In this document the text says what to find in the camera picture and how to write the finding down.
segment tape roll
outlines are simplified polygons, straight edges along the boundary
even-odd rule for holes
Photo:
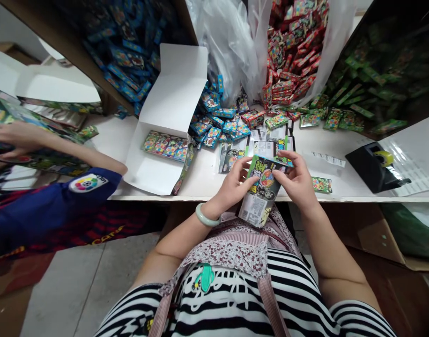
[[[394,162],[394,157],[388,151],[376,151],[374,156],[380,161],[382,167],[388,167]]]

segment hand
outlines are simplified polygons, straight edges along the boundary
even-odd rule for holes
[[[301,209],[308,210],[318,203],[313,188],[313,179],[302,156],[293,151],[280,150],[277,155],[292,161],[294,167],[286,175],[273,170],[275,179],[283,186],[291,200]]]
[[[244,198],[247,191],[258,181],[258,177],[247,177],[252,157],[238,159],[232,170],[226,175],[218,193],[202,206],[202,213],[212,220],[217,220],[222,213]]]
[[[52,133],[26,122],[0,124],[0,142],[15,147],[13,151],[0,154],[0,158],[11,159],[41,149],[47,145],[51,136]]]

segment floral apron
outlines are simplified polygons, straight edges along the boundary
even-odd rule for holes
[[[268,247],[284,250],[302,258],[293,236],[275,205],[263,228],[246,224],[235,217],[234,213],[224,213],[222,223],[211,231],[205,241],[188,253],[174,276],[160,288],[159,293],[163,297],[155,313],[149,336],[162,335],[174,290],[186,270],[197,263],[232,268],[255,277],[274,334],[278,337],[289,336],[267,268]]]

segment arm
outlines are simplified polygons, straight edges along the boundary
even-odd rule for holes
[[[60,138],[52,132],[25,122],[15,121],[11,124],[1,124],[0,142],[15,146],[13,151],[1,154],[1,160],[8,160],[42,147],[48,147],[52,150],[72,155],[92,167],[104,168],[122,176],[127,172],[127,167],[123,163],[95,149],[75,144]]]
[[[288,175],[273,171],[302,214],[319,288],[328,307],[342,300],[359,300],[381,312],[377,299],[360,266],[355,262],[333,229],[319,204],[310,173],[303,158],[292,151],[280,151],[291,159],[294,169]]]
[[[231,172],[225,177],[218,193],[201,208],[207,218],[216,220],[222,213],[238,203],[258,180],[246,179],[251,157],[237,160]],[[210,233],[211,227],[202,224],[196,213],[166,235],[149,253],[144,261],[132,289],[152,282],[168,281],[186,255]]]

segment apron strap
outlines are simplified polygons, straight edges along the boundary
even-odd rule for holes
[[[149,337],[160,337],[164,331],[164,325],[168,319],[169,307],[171,305],[172,293],[163,296],[154,316],[154,322],[149,331]]]
[[[277,337],[290,337],[283,316],[281,315],[274,289],[272,288],[271,275],[267,273],[264,277],[257,280],[258,290],[261,300],[265,306],[265,311],[271,321],[272,330]]]

